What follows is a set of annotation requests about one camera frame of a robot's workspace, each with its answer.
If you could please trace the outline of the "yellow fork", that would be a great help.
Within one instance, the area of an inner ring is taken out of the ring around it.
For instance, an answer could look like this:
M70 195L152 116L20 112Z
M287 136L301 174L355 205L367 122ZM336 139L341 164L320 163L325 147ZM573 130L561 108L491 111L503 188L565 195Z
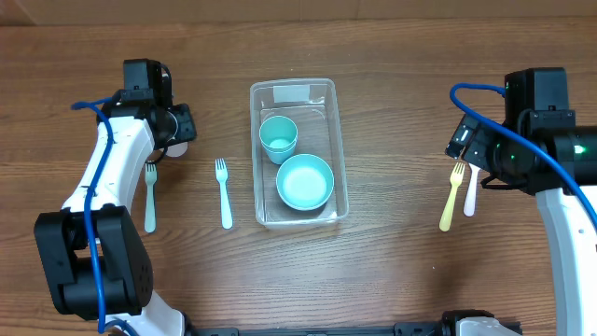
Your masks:
M453 209L456 200L458 188L461 186L465 174L465 165L458 161L451 171L450 184L451 190L442 212L439 228L442 231L448 231L451 227L451 220L453 216Z

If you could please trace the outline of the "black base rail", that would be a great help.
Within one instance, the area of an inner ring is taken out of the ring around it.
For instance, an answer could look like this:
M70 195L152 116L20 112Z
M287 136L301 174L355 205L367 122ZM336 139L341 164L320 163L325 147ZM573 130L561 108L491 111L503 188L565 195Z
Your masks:
M195 328L187 319L185 336L450 336L457 334L456 325L465 318L484 318L492 325L500 324L494 315L483 310L446 311L438 321L397 322L383 327L303 328L303 329L237 329Z

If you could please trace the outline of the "white spoon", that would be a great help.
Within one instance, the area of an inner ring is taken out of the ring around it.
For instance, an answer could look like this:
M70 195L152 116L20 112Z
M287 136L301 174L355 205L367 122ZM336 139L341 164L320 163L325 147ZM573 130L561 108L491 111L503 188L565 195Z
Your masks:
M480 168L472 163L469 163L468 165L470 167L470 180L465 197L464 215L467 217L472 217L475 215L476 210L478 178Z

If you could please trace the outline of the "white cup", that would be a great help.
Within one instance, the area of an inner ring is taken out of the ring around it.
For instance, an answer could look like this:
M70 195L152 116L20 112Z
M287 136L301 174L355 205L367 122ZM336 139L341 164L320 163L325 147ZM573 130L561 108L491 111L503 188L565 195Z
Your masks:
M179 143L169 146L166 155L171 158L178 158L184 155L188 149L188 142Z

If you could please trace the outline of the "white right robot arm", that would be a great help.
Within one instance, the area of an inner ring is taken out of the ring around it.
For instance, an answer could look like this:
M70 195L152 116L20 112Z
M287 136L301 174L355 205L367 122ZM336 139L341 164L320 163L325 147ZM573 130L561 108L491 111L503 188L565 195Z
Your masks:
M596 332L596 130L573 111L525 110L513 125L463 116L448 156L488 173L485 189L535 197L548 236L560 335Z

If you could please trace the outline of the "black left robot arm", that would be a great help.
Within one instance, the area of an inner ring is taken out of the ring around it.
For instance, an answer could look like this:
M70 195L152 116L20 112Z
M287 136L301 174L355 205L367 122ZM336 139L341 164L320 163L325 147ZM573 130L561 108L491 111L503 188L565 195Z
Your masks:
M130 208L142 169L157 149L192 141L187 105L105 98L77 102L97 115L98 138L74 193L42 213L34 234L56 310L94 321L98 331L190 335L188 317L155 291L153 269Z

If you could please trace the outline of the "blue cup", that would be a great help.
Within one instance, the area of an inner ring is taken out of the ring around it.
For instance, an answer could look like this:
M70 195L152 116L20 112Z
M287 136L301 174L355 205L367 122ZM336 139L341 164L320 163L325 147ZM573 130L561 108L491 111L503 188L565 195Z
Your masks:
M281 165L294 155L295 146L288 147L284 150L265 147L264 150L272 163Z

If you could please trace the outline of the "clear plastic container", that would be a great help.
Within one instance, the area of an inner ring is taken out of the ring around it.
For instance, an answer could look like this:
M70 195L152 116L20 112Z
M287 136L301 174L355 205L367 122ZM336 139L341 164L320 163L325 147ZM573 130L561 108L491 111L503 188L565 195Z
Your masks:
M349 201L334 82L327 78L258 82L250 89L250 116L257 221L274 229L333 223L345 218ZM270 161L259 138L263 121L274 116L288 117L298 127L293 156L313 154L332 169L334 191L329 200L315 210L295 210L286 205L277 192L275 178L282 164Z

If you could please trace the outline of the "green cup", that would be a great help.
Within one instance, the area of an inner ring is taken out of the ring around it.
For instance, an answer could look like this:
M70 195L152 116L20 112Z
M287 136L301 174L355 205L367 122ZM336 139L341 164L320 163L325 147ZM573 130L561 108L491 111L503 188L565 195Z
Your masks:
M271 151L285 151L298 141L296 123L284 116L274 116L263 121L259 138L264 148Z

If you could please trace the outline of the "white fork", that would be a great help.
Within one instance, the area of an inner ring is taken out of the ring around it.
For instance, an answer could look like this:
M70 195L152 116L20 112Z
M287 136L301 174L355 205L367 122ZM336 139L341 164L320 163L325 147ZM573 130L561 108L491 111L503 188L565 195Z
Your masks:
M225 230L230 230L233 226L233 220L227 190L229 173L225 160L222 158L218 158L215 160L215 177L220 188L220 208L222 227Z

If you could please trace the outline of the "light blue fork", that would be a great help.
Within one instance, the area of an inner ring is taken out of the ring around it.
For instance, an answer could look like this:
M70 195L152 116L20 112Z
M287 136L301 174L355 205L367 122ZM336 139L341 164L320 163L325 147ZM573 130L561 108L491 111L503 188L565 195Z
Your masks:
M158 181L158 172L156 165L147 163L145 165L146 182L146 213L145 213L145 231L152 233L157 227L156 208L155 208L155 184Z

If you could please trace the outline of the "teal bowl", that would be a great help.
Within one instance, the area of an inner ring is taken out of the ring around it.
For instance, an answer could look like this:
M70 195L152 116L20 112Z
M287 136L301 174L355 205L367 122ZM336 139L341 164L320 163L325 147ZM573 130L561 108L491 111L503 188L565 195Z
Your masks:
M298 154L286 160L277 172L275 183L281 200L299 211L323 206L335 188L331 167L313 154Z

